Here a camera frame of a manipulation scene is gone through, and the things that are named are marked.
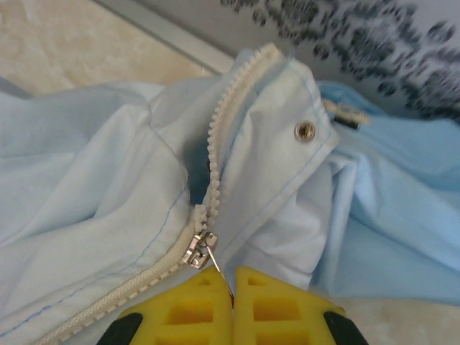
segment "white zipper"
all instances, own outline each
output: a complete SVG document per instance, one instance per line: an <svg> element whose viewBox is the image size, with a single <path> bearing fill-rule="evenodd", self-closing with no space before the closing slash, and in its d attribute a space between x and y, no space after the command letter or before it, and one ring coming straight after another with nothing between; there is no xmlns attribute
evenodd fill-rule
<svg viewBox="0 0 460 345"><path fill-rule="evenodd" d="M151 268L127 280L47 333L35 342L36 345L55 344L69 339L185 265L198 269L206 265L210 256L203 249L207 246L214 249L217 242L217 236L209 229L217 217L219 208L219 152L221 145L247 90L279 56L281 56L280 51L272 44L256 51L251 59L240 68L219 101L208 132L210 183L206 195L206 205L198 205L192 209L187 225L167 254Z"/></svg>

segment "white fabric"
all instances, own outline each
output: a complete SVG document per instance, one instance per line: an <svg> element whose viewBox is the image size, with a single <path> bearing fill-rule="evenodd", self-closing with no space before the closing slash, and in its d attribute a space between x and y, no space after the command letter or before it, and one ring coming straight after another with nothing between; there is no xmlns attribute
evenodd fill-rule
<svg viewBox="0 0 460 345"><path fill-rule="evenodd" d="M248 57L223 77L164 88L0 96L1 344L38 339L170 248L190 200L206 190L213 110ZM306 287L341 208L332 205L331 176L347 163L329 156L338 135L309 69L286 61L270 73L226 138L216 253L230 277L235 265L250 265ZM309 143L294 137L305 120L316 127ZM194 273L183 270L126 307ZM68 343L96 343L122 310Z"/></svg>

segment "beige floor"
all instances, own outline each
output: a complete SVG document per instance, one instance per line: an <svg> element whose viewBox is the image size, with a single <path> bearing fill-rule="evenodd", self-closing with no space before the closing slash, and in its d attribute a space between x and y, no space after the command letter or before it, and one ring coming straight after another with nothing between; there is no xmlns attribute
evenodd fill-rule
<svg viewBox="0 0 460 345"><path fill-rule="evenodd" d="M0 0L0 76L35 95L107 81L171 83L202 75L209 73L89 0ZM460 344L460 308L335 301L370 344Z"/></svg>

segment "zipper pull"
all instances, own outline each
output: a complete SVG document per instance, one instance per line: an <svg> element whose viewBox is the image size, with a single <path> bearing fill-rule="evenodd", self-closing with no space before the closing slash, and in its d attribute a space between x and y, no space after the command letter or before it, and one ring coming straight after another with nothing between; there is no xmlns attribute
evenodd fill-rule
<svg viewBox="0 0 460 345"><path fill-rule="evenodd" d="M209 259L211 259L217 272L221 274L222 278L227 284L231 298L231 305L233 306L235 300L234 294L231 291L228 280L225 278L224 273L217 263L216 257L214 256L214 249L217 245L217 239L218 237L210 231L203 231L193 236L192 242L190 243L190 246L188 247L188 250L183 258L183 262L200 270L201 268L205 267Z"/></svg>
<svg viewBox="0 0 460 345"><path fill-rule="evenodd" d="M360 124L370 124L371 122L366 113L353 106L342 103L336 104L328 99L323 99L323 105L327 111L335 115L332 121L343 124L348 128L358 129Z"/></svg>

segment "yellow object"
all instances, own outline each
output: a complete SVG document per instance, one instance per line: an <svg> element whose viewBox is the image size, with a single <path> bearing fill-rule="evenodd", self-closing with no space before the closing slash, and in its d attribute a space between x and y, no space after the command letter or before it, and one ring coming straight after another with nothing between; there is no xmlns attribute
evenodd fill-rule
<svg viewBox="0 0 460 345"><path fill-rule="evenodd" d="M231 345L227 285L213 267L183 284L127 309L143 316L130 345Z"/></svg>
<svg viewBox="0 0 460 345"><path fill-rule="evenodd" d="M256 270L208 268L124 311L98 345L367 345L344 309Z"/></svg>
<svg viewBox="0 0 460 345"><path fill-rule="evenodd" d="M324 320L342 308L246 267L236 269L235 345L336 345Z"/></svg>

